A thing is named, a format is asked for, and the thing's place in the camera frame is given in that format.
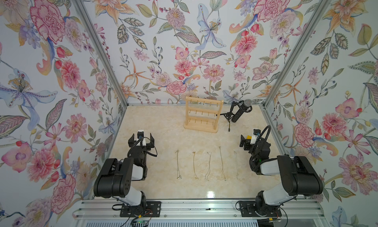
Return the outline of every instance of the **marble floor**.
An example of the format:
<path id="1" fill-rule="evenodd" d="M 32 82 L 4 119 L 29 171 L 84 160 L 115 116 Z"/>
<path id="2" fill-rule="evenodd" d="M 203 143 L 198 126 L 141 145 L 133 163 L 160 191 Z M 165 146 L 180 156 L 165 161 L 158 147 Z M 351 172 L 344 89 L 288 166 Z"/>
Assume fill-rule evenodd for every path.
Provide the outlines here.
<path id="1" fill-rule="evenodd" d="M 229 105 L 224 105 L 222 112 L 229 109 Z M 239 147 L 241 134 L 246 137 L 253 133 L 254 128 L 263 130 L 267 125 L 258 106 L 253 106 L 250 113 L 244 113 L 236 123 L 231 123 L 230 132 L 224 117 L 219 119 L 217 133 L 184 129 L 184 120 L 185 106 L 130 106 L 126 110 L 110 158 L 125 158 L 129 150 L 127 141 L 133 133 L 136 136 L 138 130 L 143 129 L 146 137 L 152 133 L 158 156 L 148 156 L 147 178 L 132 182 L 132 186 L 143 191 L 148 199 L 249 198 L 280 182 L 279 176 L 261 176 L 252 172 L 250 154 Z M 270 157 L 279 155 L 272 136 L 268 142 L 271 144 Z M 182 179 L 177 179 L 176 150 L 179 150 L 178 165 Z M 194 151 L 198 180 L 193 171 Z M 239 164 L 238 179 L 234 151 Z M 209 181 L 204 179 L 210 157 L 207 152 L 211 152 Z M 221 172 L 221 156 L 227 181 L 224 181 Z"/>

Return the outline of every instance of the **blue flower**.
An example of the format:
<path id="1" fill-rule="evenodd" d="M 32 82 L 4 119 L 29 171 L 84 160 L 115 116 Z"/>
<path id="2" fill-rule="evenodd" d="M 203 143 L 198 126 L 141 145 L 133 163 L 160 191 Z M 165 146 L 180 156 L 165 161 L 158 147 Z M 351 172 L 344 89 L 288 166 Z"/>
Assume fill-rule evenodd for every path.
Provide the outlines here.
<path id="1" fill-rule="evenodd" d="M 223 44 L 222 40 L 220 38 L 215 37 L 214 34 L 217 33 L 218 29 L 222 25 L 222 22 L 220 21 L 220 18 L 217 20 L 213 19 L 213 21 L 210 21 L 209 25 L 207 23 L 207 20 L 209 18 L 209 11 L 205 7 L 204 4 L 200 3 L 198 4 L 198 17 L 197 22 L 201 26 L 200 33 L 204 35 L 203 43 L 199 46 L 196 46 L 196 50 L 204 50 L 206 47 L 207 42 L 211 41 L 213 45 L 217 48 L 223 48 L 226 45 Z"/>
<path id="2" fill-rule="evenodd" d="M 114 127 L 117 125 L 117 118 L 111 123 L 110 122 L 110 118 L 109 117 L 106 117 L 106 126 L 104 125 L 101 125 L 99 128 L 98 128 L 98 131 L 106 134 L 106 133 L 109 133 L 111 132 L 112 134 L 115 134 L 115 130 L 114 130 Z"/>
<path id="3" fill-rule="evenodd" d="M 8 84 L 12 85 L 14 89 L 7 88 L 0 83 L 0 99 L 4 99 L 6 105 L 10 108 L 15 105 L 21 105 L 29 110 L 30 122 L 28 124 L 28 130 L 31 131 L 39 123 L 39 115 L 34 107 L 38 102 L 52 102 L 58 92 L 50 92 L 47 90 L 37 93 L 29 92 L 33 88 L 29 84 L 30 79 L 26 73 L 18 69 L 14 69 L 13 72 L 15 75 L 10 74 L 8 76 Z"/>

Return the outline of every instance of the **wall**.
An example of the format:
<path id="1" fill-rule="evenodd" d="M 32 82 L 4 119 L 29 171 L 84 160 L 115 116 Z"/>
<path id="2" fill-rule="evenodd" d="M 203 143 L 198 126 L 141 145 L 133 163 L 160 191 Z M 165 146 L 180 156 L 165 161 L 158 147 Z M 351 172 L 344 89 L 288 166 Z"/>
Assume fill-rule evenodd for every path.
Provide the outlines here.
<path id="1" fill-rule="evenodd" d="M 0 0 L 0 226 L 70 226 L 124 108 L 70 0 Z"/>
<path id="2" fill-rule="evenodd" d="M 270 108 L 287 152 L 324 181 L 313 198 L 335 227 L 378 222 L 377 1 L 333 0 Z"/>
<path id="3" fill-rule="evenodd" d="M 262 102 L 318 1 L 84 0 L 129 103 Z"/>

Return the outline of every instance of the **necklace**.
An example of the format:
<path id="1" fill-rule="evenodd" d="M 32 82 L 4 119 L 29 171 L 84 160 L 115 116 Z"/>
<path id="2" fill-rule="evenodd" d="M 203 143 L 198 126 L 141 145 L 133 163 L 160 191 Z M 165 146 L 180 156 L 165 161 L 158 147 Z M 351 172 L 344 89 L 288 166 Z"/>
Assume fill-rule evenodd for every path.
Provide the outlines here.
<path id="1" fill-rule="evenodd" d="M 224 177 L 224 181 L 227 181 L 226 175 L 223 172 L 223 159 L 222 159 L 222 152 L 220 151 L 220 146 L 219 146 L 219 152 L 220 152 L 220 160 L 222 162 L 222 174 L 223 174 L 223 177 Z"/>
<path id="2" fill-rule="evenodd" d="M 181 179 L 180 169 L 178 168 L 178 150 L 175 153 L 177 153 L 177 179 Z"/>
<path id="3" fill-rule="evenodd" d="M 208 152 L 208 154 L 210 155 L 209 157 L 209 169 L 205 175 L 205 180 L 209 181 L 209 175 L 210 175 L 210 160 L 211 160 L 211 152 Z"/>
<path id="4" fill-rule="evenodd" d="M 197 177 L 197 175 L 195 174 L 194 157 L 195 157 L 195 151 L 193 152 L 193 170 L 194 170 L 194 177 L 195 177 L 196 180 L 198 180 L 198 177 Z"/>
<path id="5" fill-rule="evenodd" d="M 238 163 L 237 163 L 236 151 L 234 151 L 234 155 L 235 155 L 235 162 L 236 162 L 236 179 L 238 179 L 238 175 L 239 175 L 239 165 L 238 165 Z"/>

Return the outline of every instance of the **jewelry stand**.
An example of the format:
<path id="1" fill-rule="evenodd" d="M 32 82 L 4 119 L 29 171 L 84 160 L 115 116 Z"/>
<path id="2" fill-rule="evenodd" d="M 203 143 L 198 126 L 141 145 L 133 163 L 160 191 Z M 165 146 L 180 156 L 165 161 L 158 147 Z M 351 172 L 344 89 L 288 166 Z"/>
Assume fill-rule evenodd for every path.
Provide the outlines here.
<path id="1" fill-rule="evenodd" d="M 203 99 L 203 98 L 197 98 L 197 97 L 186 97 L 186 120 L 184 122 L 184 128 L 189 130 L 198 130 L 198 131 L 204 131 L 204 132 L 211 132 L 216 133 L 218 132 L 218 120 L 220 117 L 220 113 L 222 112 L 223 107 L 223 100 L 210 100 L 210 99 Z M 189 107 L 189 102 L 198 102 L 198 103 L 207 103 L 207 104 L 213 104 L 219 106 L 219 110 L 210 110 L 210 109 L 202 109 L 202 108 L 196 108 L 196 107 Z M 197 117 L 197 116 L 189 116 L 189 113 L 195 111 L 197 114 L 198 112 L 203 115 L 203 113 L 207 113 L 208 116 L 214 115 L 216 116 L 215 119 L 210 118 L 203 118 L 203 117 Z"/>

